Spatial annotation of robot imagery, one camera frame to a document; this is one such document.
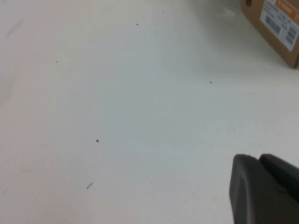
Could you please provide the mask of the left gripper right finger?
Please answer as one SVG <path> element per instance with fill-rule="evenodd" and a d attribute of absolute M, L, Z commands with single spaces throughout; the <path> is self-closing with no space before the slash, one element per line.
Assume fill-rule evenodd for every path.
<path fill-rule="evenodd" d="M 260 163 L 292 198 L 299 197 L 299 168 L 272 154 L 262 154 Z"/>

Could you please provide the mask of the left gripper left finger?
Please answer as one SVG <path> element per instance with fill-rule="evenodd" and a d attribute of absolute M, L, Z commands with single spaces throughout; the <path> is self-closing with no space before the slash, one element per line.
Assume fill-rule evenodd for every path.
<path fill-rule="evenodd" d="M 250 155 L 234 156 L 229 198 L 235 224 L 299 222 L 299 198 L 292 198 L 259 159 Z"/>

